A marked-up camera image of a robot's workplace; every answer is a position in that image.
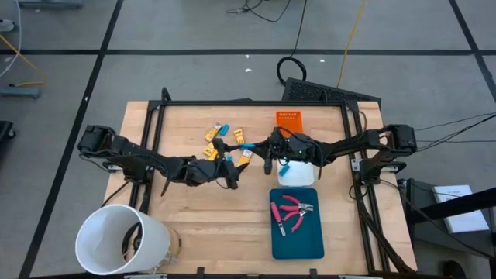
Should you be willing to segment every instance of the white bucket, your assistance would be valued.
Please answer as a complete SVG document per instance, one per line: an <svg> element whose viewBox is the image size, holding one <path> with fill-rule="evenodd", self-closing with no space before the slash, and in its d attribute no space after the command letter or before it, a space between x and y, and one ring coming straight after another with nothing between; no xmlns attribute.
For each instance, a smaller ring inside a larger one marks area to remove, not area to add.
<svg viewBox="0 0 496 279"><path fill-rule="evenodd" d="M283 164L289 166L289 170L283 176L279 172L284 167ZM310 163L298 161L277 161L277 182L281 187L310 187L315 181L315 168Z"/></svg>
<svg viewBox="0 0 496 279"><path fill-rule="evenodd" d="M143 231L141 243L126 262L122 241L129 228L138 222ZM79 229L76 257L86 271L97 275L151 270L170 256L170 241L169 231L162 222L127 205L107 205L93 212Z"/></svg>

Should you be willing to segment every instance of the yellow connector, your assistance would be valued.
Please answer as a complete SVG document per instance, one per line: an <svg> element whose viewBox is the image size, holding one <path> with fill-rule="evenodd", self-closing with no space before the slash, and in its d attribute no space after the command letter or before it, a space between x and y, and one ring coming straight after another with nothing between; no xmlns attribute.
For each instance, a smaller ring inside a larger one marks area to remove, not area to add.
<svg viewBox="0 0 496 279"><path fill-rule="evenodd" d="M236 137L236 141L241 144L245 142L245 139L243 138L243 131L241 129L237 129L234 131L234 136Z"/></svg>
<svg viewBox="0 0 496 279"><path fill-rule="evenodd" d="M215 135L217 135L217 133L219 132L219 130L222 128L222 125L216 123L215 126L213 126L209 131L208 133L205 135L205 139L208 141L208 142L211 142L213 140L213 138L215 137Z"/></svg>
<svg viewBox="0 0 496 279"><path fill-rule="evenodd" d="M215 151L214 144L209 143L208 146L203 150L203 154L205 154L208 158L212 155L212 153L214 153L214 151Z"/></svg>
<svg viewBox="0 0 496 279"><path fill-rule="evenodd" d="M249 163L250 158L251 158L251 154L253 154L253 152L251 152L247 149L243 150L243 153L241 154L241 157L238 160L238 163L236 164L236 166L238 167L238 166L241 166L242 164Z"/></svg>
<svg viewBox="0 0 496 279"><path fill-rule="evenodd" d="M208 156L207 160L215 160L218 153L219 152L217 150L214 150L214 152L212 152L212 155Z"/></svg>

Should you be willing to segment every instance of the floor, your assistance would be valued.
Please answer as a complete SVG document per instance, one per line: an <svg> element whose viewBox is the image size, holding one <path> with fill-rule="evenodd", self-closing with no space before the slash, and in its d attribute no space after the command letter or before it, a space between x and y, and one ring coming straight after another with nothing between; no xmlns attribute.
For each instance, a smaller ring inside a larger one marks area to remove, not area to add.
<svg viewBox="0 0 496 279"><path fill-rule="evenodd" d="M295 44L303 1L292 1L275 24L249 13L226 14L242 3L85 0L81 10L22 11L22 48L40 70L18 60L0 86L43 75L47 83L37 100L0 98L0 119L14 122L18 132L0 165L2 278L18 277L23 263L22 274L34 277L83 271L74 239L101 204L108 176L77 158L74 141L81 127L119 129L128 101L157 99L163 86L176 100L281 99L276 64ZM260 13L273 18L285 3L264 2ZM309 81L336 85L360 3L308 1L298 44L305 54L296 57L307 67ZM386 123L417 128L495 111L490 74L496 73L495 9L492 0L370 0L341 88L382 98ZM112 14L115 28L108 30ZM12 2L0 3L0 18L16 19ZM6 35L17 44L18 33ZM6 48L0 43L4 65L12 56ZM284 65L283 73L300 77L291 65ZM434 140L465 125L427 130L417 138ZM487 122L459 138L492 140L495 128ZM406 161L400 177L470 184L482 191L494 183L496 148L494 143L446 143ZM30 250L45 202L57 194L40 248ZM455 259L471 277L489 277L488 263L480 257L419 241L415 254L422 273L439 274L441 260Z"/></svg>

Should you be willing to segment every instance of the wooden table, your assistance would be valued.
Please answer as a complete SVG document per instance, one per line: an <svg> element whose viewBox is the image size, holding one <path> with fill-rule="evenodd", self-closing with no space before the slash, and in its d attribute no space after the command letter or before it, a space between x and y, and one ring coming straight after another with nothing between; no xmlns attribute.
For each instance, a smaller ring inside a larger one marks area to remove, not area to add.
<svg viewBox="0 0 496 279"><path fill-rule="evenodd" d="M129 102L120 134L140 143L148 102ZM360 102L368 129L383 126L376 102ZM233 130L242 128L247 142L265 140L275 126L276 111L299 110L304 132L326 142L345 138L339 108L333 107L268 107L268 106L167 106L161 133L159 153L164 156L196 155L203 158L207 145L204 136L216 122L228 123L230 130L223 139L235 144ZM156 113L152 127L157 120ZM352 131L353 117L349 112ZM150 130L151 147L154 129ZM237 161L240 151L231 152ZM180 262L163 267L164 273L194 274L204 267L207 274L308 274L316 268L319 274L367 274L356 202L348 196L352 184L348 157L340 157L326 166L322 179L315 181L319 195L325 256L321 260L274 260L270 247L270 209L268 193L277 186L276 171L264 175L264 162L253 155L241 174L235 191L220 188L215 182L192 188L172 183L162 198L165 178L155 173L149 215L175 229L182 239ZM395 182L393 174L382 179ZM123 182L122 173L110 176L106 196ZM404 259L416 269L405 215L398 190L387 184L375 187L384 235ZM128 204L130 187L111 203ZM377 242L372 234L375 269L380 270Z"/></svg>

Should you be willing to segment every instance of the wire cutters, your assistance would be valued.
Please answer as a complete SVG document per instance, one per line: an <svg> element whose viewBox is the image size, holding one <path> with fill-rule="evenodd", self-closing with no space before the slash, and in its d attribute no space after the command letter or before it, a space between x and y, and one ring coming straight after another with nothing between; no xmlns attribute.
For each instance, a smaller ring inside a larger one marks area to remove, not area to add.
<svg viewBox="0 0 496 279"><path fill-rule="evenodd" d="M301 223L303 222L303 215L306 212L313 211L313 205L301 203L297 198L292 197L290 195L282 195L282 198L296 204L296 205L279 205L279 209L289 212L284 216L282 221L287 221L293 215L297 215L297 214L300 215L296 224L294 224L294 226L291 228L291 232L294 233L295 230L299 228Z"/></svg>

